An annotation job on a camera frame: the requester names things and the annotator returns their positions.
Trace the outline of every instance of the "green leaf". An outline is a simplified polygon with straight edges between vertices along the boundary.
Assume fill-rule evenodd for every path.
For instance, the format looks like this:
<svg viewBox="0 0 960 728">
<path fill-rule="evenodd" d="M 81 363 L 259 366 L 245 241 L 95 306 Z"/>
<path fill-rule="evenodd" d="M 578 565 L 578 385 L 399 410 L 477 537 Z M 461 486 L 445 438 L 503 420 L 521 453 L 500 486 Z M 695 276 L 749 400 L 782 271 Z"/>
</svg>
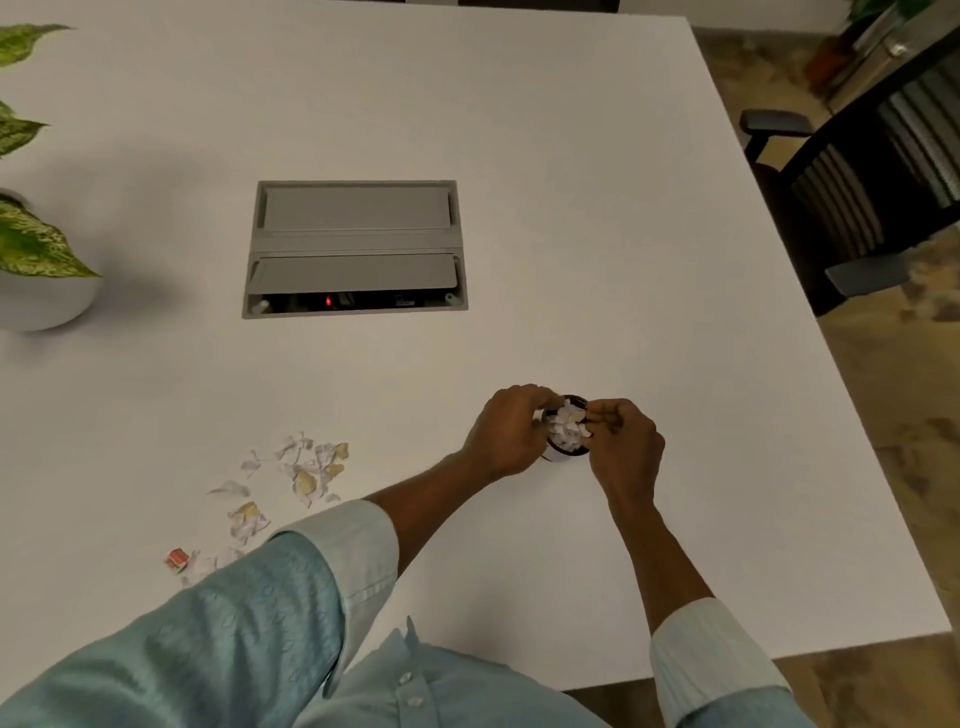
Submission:
<svg viewBox="0 0 960 728">
<path fill-rule="evenodd" d="M 46 278 L 99 278 L 73 255 L 62 232 L 4 200 L 0 200 L 0 271 Z"/>
<path fill-rule="evenodd" d="M 0 118 L 0 157 L 29 144 L 45 126 L 38 121 Z"/>
<path fill-rule="evenodd" d="M 66 25 L 21 25 L 0 26 L 0 67 L 12 65 L 28 58 L 34 45 L 42 37 L 54 31 L 66 31 Z"/>
</svg>

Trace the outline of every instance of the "tabletop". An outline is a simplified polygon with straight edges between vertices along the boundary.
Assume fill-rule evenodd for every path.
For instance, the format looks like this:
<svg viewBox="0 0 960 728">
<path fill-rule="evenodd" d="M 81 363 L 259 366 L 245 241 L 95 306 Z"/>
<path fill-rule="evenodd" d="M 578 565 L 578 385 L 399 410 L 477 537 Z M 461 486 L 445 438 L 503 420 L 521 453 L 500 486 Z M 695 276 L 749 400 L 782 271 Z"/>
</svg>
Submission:
<svg viewBox="0 0 960 728">
<path fill-rule="evenodd" d="M 658 422 L 658 504 L 772 655 L 948 629 L 684 20 L 8 0 L 13 22 L 75 30 L 0 72 L 50 125 L 0 182 L 106 282 L 75 323 L 0 335 L 0 696 L 173 594 L 171 548 L 225 543 L 204 493 L 248 448 L 349 441 L 335 490 L 361 497 L 526 381 Z M 456 181 L 469 309 L 242 320 L 261 180 Z M 261 490 L 271 528 L 307 515 Z M 584 458 L 468 503 L 367 647 L 408 614 L 557 689 L 650 674 Z"/>
</svg>

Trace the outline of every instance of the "right hand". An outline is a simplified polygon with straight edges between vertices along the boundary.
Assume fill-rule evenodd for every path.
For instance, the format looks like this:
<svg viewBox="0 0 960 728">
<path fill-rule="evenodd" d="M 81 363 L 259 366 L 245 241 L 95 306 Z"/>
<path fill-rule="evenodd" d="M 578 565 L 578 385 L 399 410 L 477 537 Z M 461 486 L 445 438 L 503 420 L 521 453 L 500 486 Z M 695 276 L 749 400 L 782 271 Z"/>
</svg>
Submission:
<svg viewBox="0 0 960 728">
<path fill-rule="evenodd" d="M 649 510 L 666 441 L 654 421 L 630 400 L 594 400 L 587 407 L 584 446 L 613 519 L 620 522 Z"/>
</svg>

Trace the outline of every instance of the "light blue shirt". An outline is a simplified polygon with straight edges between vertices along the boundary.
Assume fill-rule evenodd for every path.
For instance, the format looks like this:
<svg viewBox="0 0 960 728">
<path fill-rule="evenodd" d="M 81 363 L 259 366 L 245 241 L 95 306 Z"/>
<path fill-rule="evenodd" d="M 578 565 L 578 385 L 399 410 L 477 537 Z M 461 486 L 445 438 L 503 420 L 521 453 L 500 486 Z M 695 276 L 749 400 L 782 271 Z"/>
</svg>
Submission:
<svg viewBox="0 0 960 728">
<path fill-rule="evenodd" d="M 605 725 L 509 667 L 420 643 L 409 620 L 347 670 L 397 555 L 392 522 L 364 500 L 295 523 L 48 669 L 0 706 L 0 727 Z M 667 728 L 813 728 L 716 599 L 671 615 L 651 660 Z"/>
</svg>

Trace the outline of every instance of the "white pot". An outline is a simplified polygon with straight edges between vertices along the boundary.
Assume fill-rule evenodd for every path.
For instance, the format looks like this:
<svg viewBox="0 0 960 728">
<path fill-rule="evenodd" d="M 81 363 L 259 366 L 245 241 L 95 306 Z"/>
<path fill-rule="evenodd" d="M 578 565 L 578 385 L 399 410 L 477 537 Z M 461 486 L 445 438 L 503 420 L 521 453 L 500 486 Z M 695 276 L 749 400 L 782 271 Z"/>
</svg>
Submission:
<svg viewBox="0 0 960 728">
<path fill-rule="evenodd" d="M 9 190 L 0 193 L 23 200 Z M 71 248 L 80 260 L 97 270 L 99 261 L 93 259 L 91 251 L 77 250 L 72 243 Z M 48 279 L 0 271 L 0 330 L 39 331 L 65 324 L 90 307 L 103 282 L 102 278 Z"/>
</svg>

